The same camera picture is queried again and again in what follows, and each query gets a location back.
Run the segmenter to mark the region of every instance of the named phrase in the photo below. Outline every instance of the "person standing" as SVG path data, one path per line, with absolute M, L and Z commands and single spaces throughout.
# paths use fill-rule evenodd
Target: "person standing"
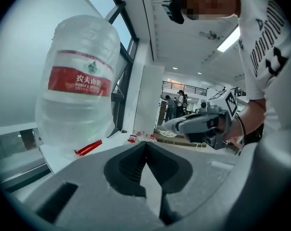
M 173 107 L 173 113 L 172 113 L 172 119 L 176 118 L 176 107 L 177 107 L 177 98 L 174 97 L 173 99 L 173 103 L 174 103 L 174 107 Z
M 186 110 L 187 110 L 187 94 L 184 95 L 184 99 L 183 99 L 183 104 L 182 104 L 182 108 L 183 108 L 183 116 L 186 115 Z
M 165 122 L 169 121 L 172 119 L 172 114 L 173 114 L 173 108 L 174 108 L 174 101 L 171 99 L 169 95 L 166 95 L 165 100 L 167 101 L 167 112 L 166 112 L 166 118 Z
M 182 90 L 179 90 L 178 92 L 179 97 L 177 99 L 177 106 L 176 106 L 176 118 L 179 118 L 183 115 L 183 101 L 184 101 L 184 92 Z

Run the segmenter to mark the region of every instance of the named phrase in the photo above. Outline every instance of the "red label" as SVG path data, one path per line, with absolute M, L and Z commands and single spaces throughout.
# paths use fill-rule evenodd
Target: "red label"
M 111 81 L 85 74 L 75 68 L 54 66 L 51 70 L 48 89 L 83 93 L 96 96 L 109 96 Z

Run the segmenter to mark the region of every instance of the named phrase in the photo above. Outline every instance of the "ceiling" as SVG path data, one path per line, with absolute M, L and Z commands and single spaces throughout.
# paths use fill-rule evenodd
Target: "ceiling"
M 237 26 L 238 19 L 233 16 L 215 21 L 187 20 L 178 25 L 166 15 L 162 1 L 144 0 L 154 61 L 163 63 L 168 72 L 191 76 L 201 72 L 204 80 L 223 81 L 245 89 L 238 45 L 235 43 L 224 53 L 216 50 Z M 200 32 L 210 31 L 216 34 L 216 39 L 200 36 Z

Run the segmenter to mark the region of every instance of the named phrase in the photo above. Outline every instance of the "white wall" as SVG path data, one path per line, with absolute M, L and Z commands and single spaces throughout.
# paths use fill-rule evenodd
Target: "white wall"
M 54 29 L 78 14 L 100 16 L 85 0 L 17 0 L 5 15 L 0 24 L 0 127 L 35 124 L 35 102 Z
M 152 134 L 159 107 L 163 66 L 145 65 L 138 97 L 134 130 Z
M 146 64 L 150 64 L 152 61 L 153 58 L 150 49 L 150 42 L 140 40 L 138 43 L 135 60 L 132 66 L 132 74 L 124 112 L 123 130 L 126 130 L 130 134 L 132 134 L 133 131 L 144 66 Z

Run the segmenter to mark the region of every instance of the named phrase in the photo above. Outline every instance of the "fluorescent light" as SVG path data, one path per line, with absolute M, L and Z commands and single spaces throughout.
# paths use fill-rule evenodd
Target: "fluorescent light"
M 227 37 L 224 42 L 217 48 L 221 52 L 225 52 L 240 37 L 240 28 L 237 28 Z

